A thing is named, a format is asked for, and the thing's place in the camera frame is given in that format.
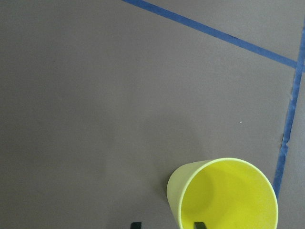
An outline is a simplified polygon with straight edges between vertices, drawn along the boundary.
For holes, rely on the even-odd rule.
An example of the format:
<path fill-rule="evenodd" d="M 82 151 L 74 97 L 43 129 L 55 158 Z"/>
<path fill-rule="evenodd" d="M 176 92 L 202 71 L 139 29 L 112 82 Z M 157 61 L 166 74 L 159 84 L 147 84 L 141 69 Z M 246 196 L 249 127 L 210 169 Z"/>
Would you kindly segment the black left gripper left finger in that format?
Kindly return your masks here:
<path fill-rule="evenodd" d="M 130 225 L 130 229 L 141 229 L 142 223 L 141 222 L 132 222 Z"/>

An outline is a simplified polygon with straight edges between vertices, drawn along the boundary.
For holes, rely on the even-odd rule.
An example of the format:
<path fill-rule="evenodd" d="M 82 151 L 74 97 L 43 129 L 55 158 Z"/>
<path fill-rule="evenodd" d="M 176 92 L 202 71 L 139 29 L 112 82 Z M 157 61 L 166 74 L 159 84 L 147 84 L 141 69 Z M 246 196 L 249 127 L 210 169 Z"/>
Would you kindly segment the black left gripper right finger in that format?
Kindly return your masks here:
<path fill-rule="evenodd" d="M 204 222 L 195 222 L 194 229 L 206 229 L 206 225 Z"/>

